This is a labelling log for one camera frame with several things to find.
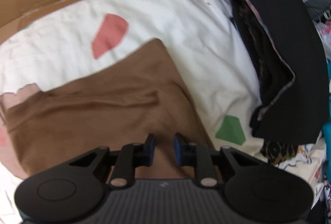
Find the brown printed t-shirt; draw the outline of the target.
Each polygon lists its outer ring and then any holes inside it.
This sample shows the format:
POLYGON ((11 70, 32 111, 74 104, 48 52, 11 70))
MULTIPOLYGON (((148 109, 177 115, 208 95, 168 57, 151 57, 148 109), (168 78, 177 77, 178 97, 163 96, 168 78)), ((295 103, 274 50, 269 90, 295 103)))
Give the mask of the brown printed t-shirt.
POLYGON ((173 136, 213 144, 164 44, 154 39, 124 60, 91 76, 38 92, 5 114, 18 162, 34 175, 100 146, 120 150, 156 138, 151 167, 137 178, 190 178, 179 167, 173 136))

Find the leopard print cloth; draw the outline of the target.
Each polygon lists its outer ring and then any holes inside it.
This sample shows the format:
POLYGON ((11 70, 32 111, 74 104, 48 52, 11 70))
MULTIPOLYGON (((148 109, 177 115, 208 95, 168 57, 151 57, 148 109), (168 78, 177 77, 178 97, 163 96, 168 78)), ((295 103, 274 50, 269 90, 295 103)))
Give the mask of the leopard print cloth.
POLYGON ((268 160, 268 164, 278 165, 297 155, 299 147, 275 141, 264 141, 260 153, 268 160))

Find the folded black garment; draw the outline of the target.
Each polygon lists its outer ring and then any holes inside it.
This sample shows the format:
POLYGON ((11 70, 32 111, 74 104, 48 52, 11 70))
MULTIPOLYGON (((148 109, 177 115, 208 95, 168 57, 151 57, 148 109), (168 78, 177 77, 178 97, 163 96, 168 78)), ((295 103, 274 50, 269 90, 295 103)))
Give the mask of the folded black garment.
POLYGON ((259 81, 261 104, 251 116, 254 137, 314 143, 329 118, 324 48, 302 0, 230 0, 259 81))

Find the cream bear print bedsheet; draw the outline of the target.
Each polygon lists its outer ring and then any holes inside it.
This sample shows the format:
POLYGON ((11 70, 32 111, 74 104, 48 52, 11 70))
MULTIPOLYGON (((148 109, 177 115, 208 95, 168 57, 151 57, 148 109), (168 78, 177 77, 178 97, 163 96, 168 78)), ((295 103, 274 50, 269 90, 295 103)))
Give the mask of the cream bear print bedsheet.
POLYGON ((23 223, 305 223, 323 47, 278 0, 82 0, 1 45, 23 223))

